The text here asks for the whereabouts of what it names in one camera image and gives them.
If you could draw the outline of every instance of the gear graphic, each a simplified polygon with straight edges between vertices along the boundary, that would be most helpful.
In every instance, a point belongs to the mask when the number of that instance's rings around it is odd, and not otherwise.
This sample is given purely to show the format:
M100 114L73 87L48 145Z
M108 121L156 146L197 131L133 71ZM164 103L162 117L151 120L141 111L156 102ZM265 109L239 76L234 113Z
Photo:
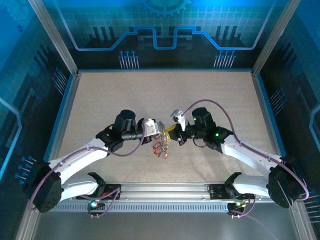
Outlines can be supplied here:
M28 0L0 0L0 7L6 7L11 17L21 23L29 16Z
M150 11L150 14L166 18L187 9L186 5L190 4L191 0L141 0L141 3L145 10Z

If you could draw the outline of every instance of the enclosure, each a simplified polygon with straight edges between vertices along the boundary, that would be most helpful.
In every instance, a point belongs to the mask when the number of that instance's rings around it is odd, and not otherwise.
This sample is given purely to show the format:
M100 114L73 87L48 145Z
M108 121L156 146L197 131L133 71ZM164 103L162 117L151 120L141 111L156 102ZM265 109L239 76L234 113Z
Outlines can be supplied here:
M319 238L320 2L312 0L6 0L0 3L1 239ZM32 163L84 146L121 110L166 127L200 99L220 103L237 135L299 163L311 199L289 209L263 197L250 218L231 219L207 185L241 161L170 142L130 157L108 156L75 176L121 184L100 219L90 201L66 199L46 213L26 208ZM228 119L200 103L217 125ZM138 141L125 142L120 154Z

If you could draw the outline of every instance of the glass panel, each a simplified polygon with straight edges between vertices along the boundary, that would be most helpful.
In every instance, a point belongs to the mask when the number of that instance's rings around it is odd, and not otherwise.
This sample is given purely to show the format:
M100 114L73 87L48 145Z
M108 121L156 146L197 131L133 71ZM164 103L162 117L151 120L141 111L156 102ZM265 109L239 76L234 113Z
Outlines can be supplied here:
M15 239L32 174L22 157L44 159L70 73L27 0L0 4L0 239Z
M80 69L251 68L286 0L45 0Z
M261 71L285 151L296 157L315 195L320 191L319 13L319 1L301 1ZM319 234L319 201L313 199L307 206Z

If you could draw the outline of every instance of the beige tabletop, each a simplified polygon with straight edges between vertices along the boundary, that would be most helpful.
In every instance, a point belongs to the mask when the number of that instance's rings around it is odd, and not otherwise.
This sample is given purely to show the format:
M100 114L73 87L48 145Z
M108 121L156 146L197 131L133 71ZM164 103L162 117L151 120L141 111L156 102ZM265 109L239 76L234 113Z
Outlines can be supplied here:
M166 127L174 124L175 109L185 111L200 99L219 102L229 113L237 135L264 151L274 152L249 72L214 70L150 70L84 72L81 75L59 156L88 143L114 123L121 110L135 112L136 121L153 118ZM223 112L212 103L200 103L218 126L230 129ZM139 142L125 142L125 154ZM260 175L239 160L196 147L169 143L169 157L153 154L153 141L130 157L108 156L87 166L76 176L96 172L107 182L223 182L234 172Z

